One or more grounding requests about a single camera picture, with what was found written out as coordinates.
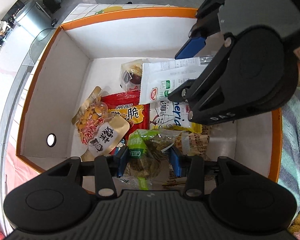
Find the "lemon print tablecloth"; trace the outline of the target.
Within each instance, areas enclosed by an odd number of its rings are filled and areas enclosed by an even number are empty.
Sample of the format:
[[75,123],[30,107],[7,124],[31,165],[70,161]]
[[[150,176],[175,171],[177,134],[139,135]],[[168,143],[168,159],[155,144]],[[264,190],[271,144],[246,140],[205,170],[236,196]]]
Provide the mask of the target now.
[[87,4],[80,3],[61,22],[68,23],[81,18],[103,14],[106,12],[127,10],[127,9],[140,9],[140,8],[157,8],[157,7],[174,7],[173,5],[158,5],[158,4]]

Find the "pink table runner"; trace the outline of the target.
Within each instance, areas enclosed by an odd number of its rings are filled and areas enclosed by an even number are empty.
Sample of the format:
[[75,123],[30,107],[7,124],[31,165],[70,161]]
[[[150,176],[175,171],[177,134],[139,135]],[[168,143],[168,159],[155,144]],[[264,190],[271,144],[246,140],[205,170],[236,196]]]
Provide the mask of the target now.
[[21,161],[15,155],[14,146],[8,143],[4,175],[7,193],[9,193],[16,187],[38,176],[39,173]]

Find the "green seaweed snack bag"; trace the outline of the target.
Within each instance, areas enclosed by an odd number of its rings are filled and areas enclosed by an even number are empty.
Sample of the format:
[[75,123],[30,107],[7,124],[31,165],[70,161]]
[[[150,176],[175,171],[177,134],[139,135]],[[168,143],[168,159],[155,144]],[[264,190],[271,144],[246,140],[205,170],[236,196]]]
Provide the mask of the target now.
[[129,135],[129,161],[124,175],[139,190],[150,190],[161,171],[161,162],[168,159],[170,149],[181,131],[137,129]]

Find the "white ball candy bag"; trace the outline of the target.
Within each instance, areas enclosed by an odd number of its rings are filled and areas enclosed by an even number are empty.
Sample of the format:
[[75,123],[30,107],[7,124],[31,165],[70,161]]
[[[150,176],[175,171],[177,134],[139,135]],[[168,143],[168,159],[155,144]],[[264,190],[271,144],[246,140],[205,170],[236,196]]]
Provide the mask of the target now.
[[139,104],[164,100],[187,80],[196,79],[213,56],[144,63],[142,66]]

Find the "red noodle snack bag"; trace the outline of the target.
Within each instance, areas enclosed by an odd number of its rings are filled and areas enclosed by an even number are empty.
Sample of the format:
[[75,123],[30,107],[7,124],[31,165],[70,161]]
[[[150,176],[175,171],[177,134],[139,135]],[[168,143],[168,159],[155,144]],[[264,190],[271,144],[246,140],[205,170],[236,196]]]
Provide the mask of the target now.
[[130,125],[128,132],[111,151],[111,155],[117,154],[120,148],[126,145],[129,135],[135,130],[149,129],[149,104],[140,105],[139,100],[139,90],[106,95],[101,98],[101,101],[108,106],[109,113],[119,114]]

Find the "orange peanut snack bag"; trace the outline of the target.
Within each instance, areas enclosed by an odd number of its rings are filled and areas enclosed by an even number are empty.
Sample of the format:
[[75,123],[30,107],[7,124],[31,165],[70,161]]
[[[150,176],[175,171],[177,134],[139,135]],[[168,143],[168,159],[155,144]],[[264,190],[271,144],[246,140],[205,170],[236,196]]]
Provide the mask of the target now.
[[175,140],[175,146],[182,155],[200,155],[204,160],[210,161],[207,156],[210,135],[211,126],[203,126],[201,133],[182,132]]

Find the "small clear pastry pack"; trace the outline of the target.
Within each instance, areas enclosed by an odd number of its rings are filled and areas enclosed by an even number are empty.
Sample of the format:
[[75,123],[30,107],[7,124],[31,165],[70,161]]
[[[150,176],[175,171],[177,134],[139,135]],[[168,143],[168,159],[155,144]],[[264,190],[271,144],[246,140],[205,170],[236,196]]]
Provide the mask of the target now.
[[138,59],[121,64],[120,87],[125,92],[140,90],[142,67],[148,60]]

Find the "beige cracker snack bag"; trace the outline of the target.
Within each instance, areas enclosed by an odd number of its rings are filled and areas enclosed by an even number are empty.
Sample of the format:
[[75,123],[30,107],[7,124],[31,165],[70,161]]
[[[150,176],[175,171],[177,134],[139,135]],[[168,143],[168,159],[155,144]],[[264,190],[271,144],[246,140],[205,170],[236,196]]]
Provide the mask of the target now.
[[96,86],[71,120],[81,143],[87,147],[81,155],[82,161],[111,155],[130,129],[129,122],[121,115],[109,112],[101,97],[102,89]]

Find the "grey trash can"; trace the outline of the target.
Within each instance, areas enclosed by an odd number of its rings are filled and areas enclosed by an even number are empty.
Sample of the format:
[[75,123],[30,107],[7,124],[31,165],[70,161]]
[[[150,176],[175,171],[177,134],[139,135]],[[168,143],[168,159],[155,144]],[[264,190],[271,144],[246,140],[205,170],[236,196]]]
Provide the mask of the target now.
[[30,0],[16,15],[15,21],[39,41],[53,28],[52,18],[34,0]]

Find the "yellow white Anerle bag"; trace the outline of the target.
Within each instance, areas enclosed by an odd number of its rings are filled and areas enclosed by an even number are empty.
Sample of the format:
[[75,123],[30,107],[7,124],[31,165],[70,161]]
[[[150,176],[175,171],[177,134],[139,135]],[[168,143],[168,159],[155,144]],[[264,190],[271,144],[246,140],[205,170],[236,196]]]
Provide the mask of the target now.
[[151,103],[149,107],[149,128],[202,133],[203,126],[190,122],[188,119],[189,112],[190,107],[185,102],[161,100]]

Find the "orange cardboard box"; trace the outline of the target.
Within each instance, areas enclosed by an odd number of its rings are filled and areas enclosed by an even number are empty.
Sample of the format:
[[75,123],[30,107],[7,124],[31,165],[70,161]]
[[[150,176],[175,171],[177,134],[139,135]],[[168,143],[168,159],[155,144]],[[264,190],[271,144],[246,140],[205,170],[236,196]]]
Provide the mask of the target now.
[[[121,92],[122,63],[174,58],[196,22],[197,9],[141,7],[81,19],[74,11],[74,20],[61,24],[44,46],[20,120],[15,155],[39,173],[86,151],[71,119],[93,89]],[[219,127],[212,132],[210,156],[234,157],[278,181],[283,137],[280,109]],[[52,147],[47,143],[50,134],[56,136]]]

